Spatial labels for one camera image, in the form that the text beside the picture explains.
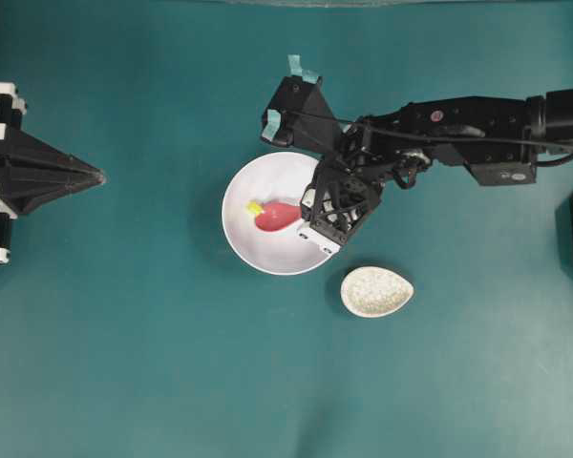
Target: robotic arm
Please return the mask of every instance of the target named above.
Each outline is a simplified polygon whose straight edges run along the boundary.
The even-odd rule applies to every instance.
[[[388,182],[410,189],[436,161],[464,167],[481,186],[505,186],[534,183],[538,167],[573,159],[573,90],[410,103],[347,121],[333,116],[321,83],[284,78],[264,112],[262,140],[322,155],[298,232],[329,254],[378,206]],[[540,161],[542,153],[566,156]]]

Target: white bowl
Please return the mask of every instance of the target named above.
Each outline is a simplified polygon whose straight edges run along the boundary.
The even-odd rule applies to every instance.
[[[233,177],[223,197],[223,230],[244,262],[267,274],[297,275],[330,258],[318,245],[297,236],[302,219],[280,231],[265,232],[246,211],[251,200],[299,204],[317,163],[299,153],[271,153],[247,163]]]
[[[396,312],[414,295],[400,275],[381,267],[359,267],[342,281],[342,302],[354,315],[379,318]]]

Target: green tabletop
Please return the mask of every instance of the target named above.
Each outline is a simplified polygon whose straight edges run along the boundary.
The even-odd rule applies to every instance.
[[[260,115],[293,52],[343,117],[524,98],[573,88],[573,1],[0,0],[24,129],[108,177],[14,228],[0,458],[573,458],[573,163],[505,188],[436,165],[330,262],[262,274],[220,206],[272,151]],[[353,317],[339,285],[363,264],[414,298]]]

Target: small white dish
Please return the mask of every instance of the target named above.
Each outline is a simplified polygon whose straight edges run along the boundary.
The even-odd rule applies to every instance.
[[[379,318],[396,312],[414,295],[400,275],[381,267],[359,267],[342,281],[342,302],[358,317]]]

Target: black mechanical structure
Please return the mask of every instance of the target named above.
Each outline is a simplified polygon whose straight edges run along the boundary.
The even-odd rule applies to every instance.
[[[573,159],[573,90],[410,103],[350,121],[333,115],[321,84],[285,77],[262,116],[262,140],[321,155],[298,233],[329,254],[356,233],[390,182],[411,189],[436,162],[464,167],[481,186],[513,186]],[[559,156],[541,159],[546,154]]]
[[[105,181],[97,168],[23,132],[27,109],[14,84],[0,83],[0,265],[11,258],[16,219]]]

